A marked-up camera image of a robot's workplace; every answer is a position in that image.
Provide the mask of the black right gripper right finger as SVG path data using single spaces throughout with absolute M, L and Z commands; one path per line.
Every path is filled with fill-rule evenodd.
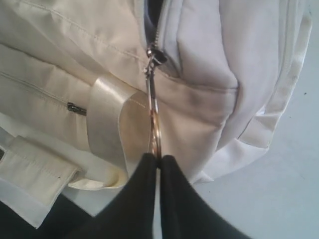
M 159 165 L 160 219 L 164 239 L 248 238 L 208 206 L 173 156 L 164 156 Z

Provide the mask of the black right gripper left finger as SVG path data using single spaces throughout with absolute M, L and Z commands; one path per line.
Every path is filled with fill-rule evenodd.
M 152 239 L 157 161 L 145 153 L 120 193 L 73 239 Z

